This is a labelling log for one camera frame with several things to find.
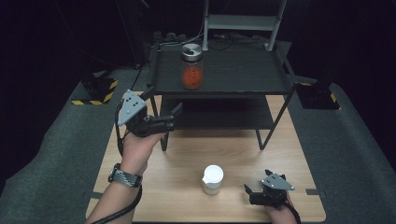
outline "red object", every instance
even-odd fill
[[[202,85],[203,71],[199,66],[191,66],[186,68],[182,73],[182,81],[184,87],[188,89],[196,89]]]

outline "cable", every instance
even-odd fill
[[[230,46],[233,45],[233,39],[232,38],[220,38],[220,39],[217,39],[218,42],[227,42],[227,41],[230,41],[230,40],[231,40],[231,43],[228,46],[226,46],[226,47],[224,47],[222,49],[213,48],[210,45],[208,45],[208,46],[209,46],[210,49],[214,49],[214,50],[225,50],[225,49],[228,49]]]
[[[149,9],[149,4],[145,0],[140,0],[140,2],[147,8]]]
[[[196,37],[194,37],[194,38],[192,38],[190,40],[184,41],[184,42],[180,42],[180,43],[177,43],[177,42],[176,43],[170,43],[170,44],[161,43],[160,46],[178,46],[178,45],[184,45],[184,44],[190,43],[190,42],[194,41],[195,39],[197,39],[198,37],[200,37],[201,35],[203,35],[202,34],[202,30],[204,29],[204,24],[205,24],[205,5],[204,5],[204,15],[202,17],[201,29],[199,30],[198,35]]]
[[[121,108],[122,108],[122,102],[117,106],[116,116],[115,116],[115,120],[114,120],[114,126],[116,126],[117,148],[119,149],[119,153],[122,156],[122,152],[123,152],[123,137],[121,138],[121,136],[120,136],[120,127],[119,127],[119,113],[120,113]]]
[[[143,186],[140,186],[139,191],[137,192],[136,198],[134,199],[134,201],[130,205],[128,205],[124,209],[120,210],[119,212],[114,213],[114,214],[112,214],[110,216],[104,217],[102,219],[99,219],[99,220],[93,222],[92,224],[104,224],[104,223],[107,223],[109,221],[112,221],[114,219],[122,217],[125,214],[131,212],[139,204],[140,199],[142,198],[142,193],[143,193]]]
[[[223,8],[223,10],[221,11],[220,14],[224,14],[225,10],[227,10],[228,6],[230,5],[232,0],[228,0],[227,4],[225,5],[225,7]]]
[[[124,27],[124,29],[125,29],[125,34],[126,34],[126,36],[128,37],[128,40],[131,40],[131,37],[129,36],[128,32],[126,32],[126,31],[127,31],[127,29],[126,29],[126,24],[125,24],[124,18],[122,17],[122,12],[121,12],[120,4],[119,4],[119,1],[118,1],[118,0],[116,0],[116,5],[117,5],[117,9],[119,10],[119,13],[120,13],[120,15],[121,15],[122,25],[123,25],[123,27]],[[130,47],[131,49],[133,49],[133,46],[132,46],[132,44],[131,44],[131,41],[128,41],[128,44],[129,44],[129,47]]]
[[[267,38],[264,37],[259,37],[259,38],[246,38],[246,39],[241,39],[241,40],[237,40],[236,43],[237,44],[257,44],[257,43],[261,43],[261,42],[265,42],[268,41]]]
[[[73,40],[74,40],[74,42],[75,42],[75,44],[76,44],[76,47],[77,47],[77,49],[78,49],[80,52],[82,52],[83,54],[87,55],[87,56],[90,57],[90,58],[95,59],[96,61],[98,61],[98,62],[100,62],[100,63],[105,63],[105,64],[108,64],[108,65],[111,65],[111,66],[114,66],[114,67],[118,67],[118,68],[132,68],[132,67],[128,67],[128,66],[117,65],[117,64],[114,64],[114,63],[108,63],[108,62],[106,62],[106,61],[104,61],[104,60],[101,60],[101,59],[99,59],[99,58],[97,58],[97,57],[91,55],[90,53],[88,53],[87,51],[85,51],[84,49],[82,49],[82,48],[79,46],[78,41],[77,41],[76,37],[74,36],[73,31],[72,31],[72,29],[71,29],[69,23],[68,23],[67,20],[66,20],[66,17],[65,17],[64,14],[62,13],[62,10],[61,10],[61,8],[59,7],[58,1],[55,1],[55,6],[56,6],[56,8],[58,9],[59,13],[61,14],[62,20],[64,21],[64,25],[67,27],[67,30],[70,32],[71,36],[73,37]]]
[[[300,215],[298,214],[297,210],[293,206],[291,206],[291,204],[289,204],[289,203],[283,203],[283,205],[285,205],[287,208],[289,208],[289,210],[293,214],[294,218],[296,219],[297,224],[301,224]]]
[[[139,72],[137,72],[137,76],[136,76],[136,78],[134,79],[134,83],[132,84],[132,87],[131,87],[131,91],[134,89],[134,85],[136,84],[136,81],[139,79],[140,73],[142,72],[142,69],[143,69],[143,65],[140,66]]]

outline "human hand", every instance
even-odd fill
[[[132,175],[143,175],[148,167],[154,146],[165,133],[155,133],[147,137],[137,137],[128,133],[123,138],[123,152],[120,169]]]

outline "watch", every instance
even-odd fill
[[[120,164],[117,163],[108,176],[108,182],[111,183],[113,180],[130,187],[138,188],[142,185],[143,176],[125,173],[120,170]]]

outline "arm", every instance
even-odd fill
[[[143,175],[148,167],[152,149],[163,136],[164,133],[157,133],[140,138],[128,133],[123,139],[123,155],[120,169],[131,175]],[[134,201],[138,191],[139,188],[132,188],[116,181],[111,182],[86,220],[86,223],[93,223],[103,217],[119,212]],[[110,223],[131,223],[133,218],[134,210]]]
[[[293,206],[288,194],[288,203]],[[265,210],[270,216],[273,224],[296,224],[296,218],[288,207],[281,205],[278,209],[272,206],[265,206]]]

